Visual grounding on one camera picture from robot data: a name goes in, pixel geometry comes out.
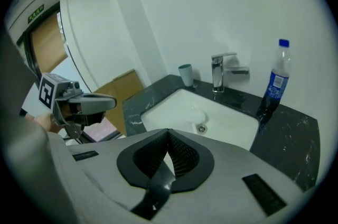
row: countertop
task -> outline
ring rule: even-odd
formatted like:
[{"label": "countertop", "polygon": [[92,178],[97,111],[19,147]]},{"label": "countertop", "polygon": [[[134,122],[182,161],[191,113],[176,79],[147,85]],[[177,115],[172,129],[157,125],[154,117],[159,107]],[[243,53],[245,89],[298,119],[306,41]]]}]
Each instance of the countertop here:
[{"label": "countertop", "polygon": [[194,80],[194,87],[184,86],[181,77],[168,75],[123,102],[127,136],[146,132],[141,114],[178,89],[185,89],[231,107],[259,121],[250,152],[291,178],[302,190],[315,185],[320,161],[318,122],[289,107],[279,105],[273,114],[258,111],[261,97],[225,88],[214,94],[212,84]]}]

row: sink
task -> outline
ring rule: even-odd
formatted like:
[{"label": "sink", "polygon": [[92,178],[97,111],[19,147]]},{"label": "sink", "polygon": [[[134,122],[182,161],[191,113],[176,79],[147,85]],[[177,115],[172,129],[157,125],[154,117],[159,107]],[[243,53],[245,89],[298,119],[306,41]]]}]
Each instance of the sink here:
[{"label": "sink", "polygon": [[244,113],[180,89],[141,115],[147,131],[172,128],[250,150],[258,121]]}]

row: green sign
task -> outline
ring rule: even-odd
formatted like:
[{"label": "green sign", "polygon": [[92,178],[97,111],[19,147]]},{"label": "green sign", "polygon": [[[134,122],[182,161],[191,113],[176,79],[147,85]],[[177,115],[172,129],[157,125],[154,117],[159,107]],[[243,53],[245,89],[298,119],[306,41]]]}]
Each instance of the green sign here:
[{"label": "green sign", "polygon": [[33,14],[31,14],[29,17],[28,17],[28,24],[30,24],[34,18],[36,18],[42,11],[43,11],[43,6],[44,4],[42,4],[38,9],[36,9],[34,11]]}]

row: gray cup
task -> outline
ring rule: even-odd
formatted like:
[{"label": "gray cup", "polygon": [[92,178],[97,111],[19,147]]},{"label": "gray cup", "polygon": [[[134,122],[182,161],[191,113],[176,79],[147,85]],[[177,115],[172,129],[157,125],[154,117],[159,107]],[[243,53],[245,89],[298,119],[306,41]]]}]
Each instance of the gray cup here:
[{"label": "gray cup", "polygon": [[193,78],[192,78],[192,67],[191,64],[184,64],[179,67],[179,72],[183,83],[186,87],[193,86]]}]

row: plastic bottle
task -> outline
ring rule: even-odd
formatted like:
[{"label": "plastic bottle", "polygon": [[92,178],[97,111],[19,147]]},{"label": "plastic bottle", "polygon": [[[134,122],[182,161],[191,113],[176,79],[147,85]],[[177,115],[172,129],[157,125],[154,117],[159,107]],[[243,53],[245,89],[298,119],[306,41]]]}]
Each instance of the plastic bottle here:
[{"label": "plastic bottle", "polygon": [[280,39],[276,52],[269,85],[261,102],[261,108],[274,112],[283,96],[291,72],[289,41]]}]

